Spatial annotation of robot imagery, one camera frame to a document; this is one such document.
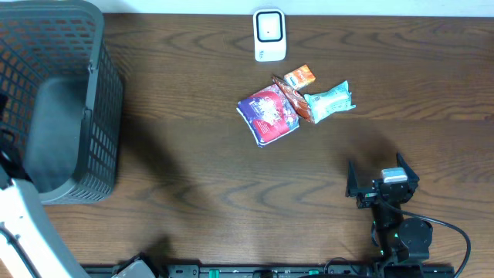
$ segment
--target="red wrapper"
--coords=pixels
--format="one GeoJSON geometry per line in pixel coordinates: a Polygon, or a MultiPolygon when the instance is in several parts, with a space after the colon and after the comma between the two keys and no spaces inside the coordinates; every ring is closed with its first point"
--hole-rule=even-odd
{"type": "Polygon", "coordinates": [[[296,113],[299,114],[306,121],[308,121],[310,123],[314,123],[314,117],[312,115],[312,110],[310,109],[309,104],[302,97],[302,95],[300,95],[299,92],[297,92],[287,82],[285,82],[285,80],[283,80],[277,76],[272,76],[272,81],[276,85],[278,85],[278,87],[281,89],[281,91],[286,96],[288,101],[292,104],[296,113]]]}

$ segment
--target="white wall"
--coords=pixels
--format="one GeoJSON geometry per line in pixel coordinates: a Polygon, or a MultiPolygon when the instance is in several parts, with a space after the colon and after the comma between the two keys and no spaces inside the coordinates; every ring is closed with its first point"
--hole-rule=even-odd
{"type": "Polygon", "coordinates": [[[494,16],[494,0],[89,0],[103,12],[252,14],[277,7],[287,15],[494,16]]]}

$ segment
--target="white device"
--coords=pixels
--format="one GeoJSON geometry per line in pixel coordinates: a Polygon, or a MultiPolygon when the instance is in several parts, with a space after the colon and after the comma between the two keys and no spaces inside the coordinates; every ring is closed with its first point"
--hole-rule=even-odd
{"type": "MultiPolygon", "coordinates": [[[[0,259],[14,278],[96,277],[78,264],[49,221],[38,191],[22,179],[0,186],[0,259]]],[[[112,277],[155,275],[144,261],[136,260],[112,277]]]]}
{"type": "Polygon", "coordinates": [[[285,14],[274,9],[254,13],[254,56],[259,62],[280,61],[286,55],[285,14]]]}

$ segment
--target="green led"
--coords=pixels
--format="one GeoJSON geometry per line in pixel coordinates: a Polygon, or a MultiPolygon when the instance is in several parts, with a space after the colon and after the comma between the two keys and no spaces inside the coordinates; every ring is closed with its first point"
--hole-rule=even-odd
{"type": "Polygon", "coordinates": [[[219,270],[209,270],[209,278],[219,278],[219,270]]]}

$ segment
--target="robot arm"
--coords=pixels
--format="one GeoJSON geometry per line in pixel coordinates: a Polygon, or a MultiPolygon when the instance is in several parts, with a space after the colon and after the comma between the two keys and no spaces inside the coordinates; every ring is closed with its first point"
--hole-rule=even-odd
{"type": "Polygon", "coordinates": [[[0,259],[14,277],[89,277],[49,221],[34,185],[0,190],[0,259]]]}

